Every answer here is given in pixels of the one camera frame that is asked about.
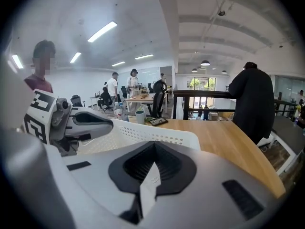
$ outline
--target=floor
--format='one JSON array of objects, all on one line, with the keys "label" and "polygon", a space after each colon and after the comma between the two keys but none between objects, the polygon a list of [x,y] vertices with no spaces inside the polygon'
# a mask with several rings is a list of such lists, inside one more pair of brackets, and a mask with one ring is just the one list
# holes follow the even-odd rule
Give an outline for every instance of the floor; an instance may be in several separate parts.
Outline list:
[{"label": "floor", "polygon": [[[173,97],[169,95],[169,102],[167,104],[167,114],[163,113],[163,116],[166,118],[171,118],[172,109],[173,109]],[[112,110],[106,110],[106,115],[109,118],[114,118],[114,114]],[[282,164],[288,159],[288,152],[282,147],[281,144],[275,142],[275,144],[270,148],[261,147],[260,148],[269,162],[272,164],[275,170],[278,170]],[[295,183],[298,181],[300,176],[300,172],[305,162],[305,154],[300,155],[296,163],[289,169],[288,172],[283,172],[280,175],[280,178],[286,188],[286,190],[290,190],[293,188]]]}]

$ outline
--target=black office chair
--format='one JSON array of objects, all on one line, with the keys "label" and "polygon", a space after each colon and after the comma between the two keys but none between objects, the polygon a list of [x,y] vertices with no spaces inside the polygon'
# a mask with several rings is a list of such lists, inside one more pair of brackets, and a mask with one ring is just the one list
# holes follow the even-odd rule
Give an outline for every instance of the black office chair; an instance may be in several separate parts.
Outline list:
[{"label": "black office chair", "polygon": [[151,83],[148,83],[147,87],[148,87],[148,89],[149,89],[149,93],[152,94],[152,93],[153,93],[152,84],[151,84]]},{"label": "black office chair", "polygon": [[166,89],[167,89],[166,83],[161,80],[157,81],[153,85],[153,91],[155,92],[155,95],[153,97],[152,109],[150,104],[147,104],[149,113],[153,118],[162,117],[163,110],[161,109],[162,109],[162,104]]},{"label": "black office chair", "polygon": [[71,98],[71,102],[73,107],[82,107],[81,97],[79,97],[78,95],[73,95]]},{"label": "black office chair", "polygon": [[100,100],[97,101],[97,104],[104,112],[106,112],[107,109],[113,110],[113,107],[110,106],[112,104],[112,100],[108,92],[103,92],[101,94]]},{"label": "black office chair", "polygon": [[125,86],[122,86],[121,87],[121,91],[123,93],[123,98],[127,98],[127,90],[126,90],[126,87]]}]

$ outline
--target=person in black coat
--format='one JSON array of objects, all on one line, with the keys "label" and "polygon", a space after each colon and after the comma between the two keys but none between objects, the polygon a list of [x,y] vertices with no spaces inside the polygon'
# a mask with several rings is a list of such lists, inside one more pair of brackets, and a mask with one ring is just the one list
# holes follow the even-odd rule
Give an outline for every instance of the person in black coat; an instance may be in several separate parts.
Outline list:
[{"label": "person in black coat", "polygon": [[268,138],[275,119],[270,76],[248,62],[229,85],[229,93],[237,99],[233,122],[255,144]]}]

